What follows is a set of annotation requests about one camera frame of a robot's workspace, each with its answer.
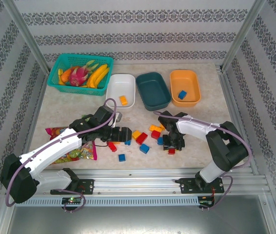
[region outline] teal basket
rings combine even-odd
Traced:
[[[92,65],[99,63],[99,66],[97,68],[99,68],[103,64],[107,64],[108,67],[110,68],[108,74],[98,84],[97,89],[58,85],[59,83],[58,69],[62,69],[63,71],[66,71],[67,69],[74,66],[84,66],[88,61],[91,61],[91,60],[95,60],[95,62]],[[105,90],[108,87],[112,69],[113,69],[113,58],[111,57],[62,54],[58,57],[54,67],[52,68],[49,74],[47,84],[49,86],[55,87],[60,92],[103,96],[105,93]]]

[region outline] white bowl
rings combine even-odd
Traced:
[[[105,99],[113,98],[117,103],[117,108],[126,109],[135,104],[136,80],[131,74],[114,74],[110,77]],[[127,105],[123,106],[119,97],[125,96]],[[113,109],[113,102],[108,101],[107,106]]]

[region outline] striped wall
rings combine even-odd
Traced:
[[[0,1],[0,172],[22,154],[45,75]],[[4,195],[0,183],[0,198]]]
[[[16,0],[52,66],[59,54],[116,63],[221,64],[254,0]]]
[[[276,202],[276,0],[266,1],[227,76],[257,167]]]

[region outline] candy bag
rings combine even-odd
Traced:
[[[60,135],[67,127],[58,127],[58,128],[46,128],[46,132],[51,136],[50,140],[54,139],[58,135]],[[92,141],[89,141],[83,144],[81,147],[74,149],[67,154],[63,155],[59,159],[57,159],[55,163],[63,163],[63,162],[71,162],[77,161],[80,159],[92,159],[97,160],[97,152],[96,147]]]

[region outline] table surface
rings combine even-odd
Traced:
[[[201,90],[201,101],[195,107],[181,108],[172,103],[166,110],[176,115],[186,112],[189,115],[213,123],[231,121],[222,88],[218,79],[216,68],[212,63],[203,64],[134,64],[114,65],[112,74],[132,74],[137,77],[147,72],[159,72],[162,74],[170,89],[169,76],[175,69],[190,69],[196,72]],[[61,93],[53,87],[47,86],[39,117],[35,127],[30,150],[34,150],[49,140],[45,128],[68,126],[82,115],[93,114],[105,101],[105,96],[77,95]],[[186,147],[174,156],[163,151],[157,141],[151,138],[149,127],[151,124],[159,126],[157,116],[147,111],[142,103],[140,94],[136,89],[136,102],[129,110],[121,110],[123,117],[117,126],[129,127],[132,131],[139,130],[148,134],[145,144],[150,146],[148,154],[139,150],[139,145],[132,140],[130,146],[116,145],[117,151],[113,153],[108,147],[97,147],[97,161],[85,159],[75,162],[50,165],[47,169],[178,169],[178,168],[202,168],[211,160],[211,154],[206,142],[193,136],[184,137]],[[105,144],[96,140],[96,144]],[[119,162],[118,154],[125,154],[126,161]]]

